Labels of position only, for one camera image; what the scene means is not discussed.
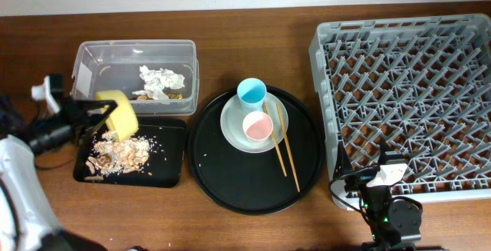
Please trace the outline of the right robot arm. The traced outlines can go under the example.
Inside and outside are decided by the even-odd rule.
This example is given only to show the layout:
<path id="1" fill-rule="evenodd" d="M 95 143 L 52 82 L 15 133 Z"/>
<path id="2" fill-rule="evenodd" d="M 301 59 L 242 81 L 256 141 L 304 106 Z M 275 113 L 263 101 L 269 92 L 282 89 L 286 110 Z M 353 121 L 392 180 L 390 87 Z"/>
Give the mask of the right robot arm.
<path id="1" fill-rule="evenodd" d="M 354 170 L 348 153 L 340 142 L 329 184 L 342 181 L 347 193 L 358 192 L 358 206 L 352 206 L 333 190 L 330 191 L 331 196 L 358 212 L 370 227 L 373 240 L 362 243 L 362 250 L 415 250 L 415 242 L 421 239 L 423 206 L 414 199 L 394 197 L 391 193 L 392 187 L 402 181 L 407 160 L 403 154 L 392 150 L 384 140 L 380 142 L 379 150 L 375 164 Z"/>

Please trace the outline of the white tissue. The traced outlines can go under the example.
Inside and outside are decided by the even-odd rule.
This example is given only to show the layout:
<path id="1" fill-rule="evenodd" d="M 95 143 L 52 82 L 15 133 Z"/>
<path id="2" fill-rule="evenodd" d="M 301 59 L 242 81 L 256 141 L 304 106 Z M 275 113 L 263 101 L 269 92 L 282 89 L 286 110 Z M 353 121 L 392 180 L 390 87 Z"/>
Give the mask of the white tissue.
<path id="1" fill-rule="evenodd" d="M 181 94 L 177 91 L 185 88 L 184 76 L 170 69 L 150 70 L 146 65 L 140 66 L 139 69 L 144 86 L 143 90 L 133 91 L 133 95 L 147 94 L 154 100 L 165 101 L 169 100 L 166 93 Z"/>

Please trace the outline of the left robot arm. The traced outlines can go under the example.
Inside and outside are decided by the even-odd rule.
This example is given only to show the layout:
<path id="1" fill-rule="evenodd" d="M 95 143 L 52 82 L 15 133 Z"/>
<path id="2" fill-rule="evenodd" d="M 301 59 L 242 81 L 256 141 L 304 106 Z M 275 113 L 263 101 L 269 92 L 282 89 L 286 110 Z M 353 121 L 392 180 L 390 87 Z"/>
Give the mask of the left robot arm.
<path id="1" fill-rule="evenodd" d="M 59 112 L 31 123 L 1 96 L 1 192 L 12 215 L 14 250 L 104 250 L 101 244 L 67 231 L 58 221 L 38 180 L 35 158 L 91 137 L 117 108 L 114 100 L 55 102 Z"/>

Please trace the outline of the food scraps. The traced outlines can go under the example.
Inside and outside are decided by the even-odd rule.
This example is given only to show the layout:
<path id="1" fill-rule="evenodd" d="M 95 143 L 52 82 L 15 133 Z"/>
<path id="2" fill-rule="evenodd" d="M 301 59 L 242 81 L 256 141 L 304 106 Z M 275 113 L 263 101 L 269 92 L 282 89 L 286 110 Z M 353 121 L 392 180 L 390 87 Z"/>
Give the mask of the food scraps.
<path id="1" fill-rule="evenodd" d="M 88 181 L 102 181 L 114 174 L 143 173 L 150 169 L 150 156 L 165 153 L 156 136 L 132 135 L 121 142 L 114 132 L 102 133 L 100 140 L 94 138 L 85 161 L 91 178 Z"/>

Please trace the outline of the brown gold snack wrapper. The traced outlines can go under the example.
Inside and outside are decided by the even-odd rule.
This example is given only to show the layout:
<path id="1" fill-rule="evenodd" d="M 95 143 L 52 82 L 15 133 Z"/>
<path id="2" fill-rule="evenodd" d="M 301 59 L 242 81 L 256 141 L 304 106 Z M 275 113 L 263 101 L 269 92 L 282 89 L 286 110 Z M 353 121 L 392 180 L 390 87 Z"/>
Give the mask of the brown gold snack wrapper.
<path id="1" fill-rule="evenodd" d="M 165 94 L 169 99 L 183 99 L 182 94 L 174 94 L 174 93 L 166 93 Z M 149 97 L 147 94 L 137 95 L 134 100 L 153 100 L 153 98 Z"/>

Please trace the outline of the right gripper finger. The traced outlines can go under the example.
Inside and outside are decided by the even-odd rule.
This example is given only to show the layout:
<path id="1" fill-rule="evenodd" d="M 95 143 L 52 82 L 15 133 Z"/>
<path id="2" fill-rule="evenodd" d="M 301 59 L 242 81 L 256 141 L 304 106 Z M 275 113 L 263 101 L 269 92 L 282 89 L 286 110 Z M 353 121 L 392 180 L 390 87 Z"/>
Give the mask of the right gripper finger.
<path id="1" fill-rule="evenodd" d="M 333 178 L 342 178 L 343 176 L 351 173 L 352 166 L 350 158 L 344 148 L 344 144 L 342 142 L 339 142 L 337 147 L 337 159 L 334 167 Z"/>
<path id="2" fill-rule="evenodd" d="M 379 165 L 385 165 L 389 160 L 393 160 L 395 156 L 394 150 L 387 144 L 385 140 L 382 140 L 379 145 L 380 155 L 378 159 Z"/>

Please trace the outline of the pink cup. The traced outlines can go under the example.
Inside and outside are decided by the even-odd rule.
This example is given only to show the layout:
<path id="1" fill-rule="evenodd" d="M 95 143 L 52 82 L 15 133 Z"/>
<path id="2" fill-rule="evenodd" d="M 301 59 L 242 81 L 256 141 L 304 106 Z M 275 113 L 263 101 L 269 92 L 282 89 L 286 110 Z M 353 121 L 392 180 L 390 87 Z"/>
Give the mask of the pink cup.
<path id="1" fill-rule="evenodd" d="M 242 130 L 247 141 L 255 145 L 262 144 L 272 135 L 272 119 L 262 111 L 253 111 L 245 116 Z"/>

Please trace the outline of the yellow bowl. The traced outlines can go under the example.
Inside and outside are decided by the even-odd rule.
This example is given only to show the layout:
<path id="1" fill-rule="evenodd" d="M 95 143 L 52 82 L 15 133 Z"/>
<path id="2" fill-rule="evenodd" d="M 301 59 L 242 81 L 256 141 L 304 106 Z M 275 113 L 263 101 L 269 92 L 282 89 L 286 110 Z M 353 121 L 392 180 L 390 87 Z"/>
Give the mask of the yellow bowl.
<path id="1" fill-rule="evenodd" d="M 115 141 L 127 140 L 138 131 L 137 116 L 126 94 L 119 90 L 99 91 L 96 93 L 96 98 L 99 101 L 115 101 L 117 104 L 105 121 Z"/>

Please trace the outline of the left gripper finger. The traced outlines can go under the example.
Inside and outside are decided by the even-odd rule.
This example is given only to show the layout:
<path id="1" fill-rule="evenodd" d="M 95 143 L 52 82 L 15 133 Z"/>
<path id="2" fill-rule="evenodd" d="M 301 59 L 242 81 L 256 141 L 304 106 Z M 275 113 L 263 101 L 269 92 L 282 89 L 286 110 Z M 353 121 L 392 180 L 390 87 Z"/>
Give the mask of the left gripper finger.
<path id="1" fill-rule="evenodd" d="M 91 142 L 93 135 L 104 125 L 110 114 L 117 108 L 116 104 L 83 104 L 82 130 L 79 147 Z"/>
<path id="2" fill-rule="evenodd" d="M 113 100 L 82 101 L 82 109 L 85 111 L 100 110 L 102 114 L 110 114 L 117 108 L 117 102 Z"/>

